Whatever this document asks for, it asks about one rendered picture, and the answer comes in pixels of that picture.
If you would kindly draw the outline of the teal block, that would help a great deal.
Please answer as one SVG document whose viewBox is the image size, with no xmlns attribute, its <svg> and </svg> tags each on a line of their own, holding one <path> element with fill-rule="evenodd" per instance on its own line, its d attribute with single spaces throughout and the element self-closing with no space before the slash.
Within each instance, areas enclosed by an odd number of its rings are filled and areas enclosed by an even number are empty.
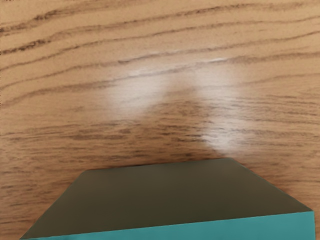
<svg viewBox="0 0 320 240">
<path fill-rule="evenodd" d="M 229 158 L 83 172 L 21 240 L 316 240 L 315 213 Z"/>
</svg>

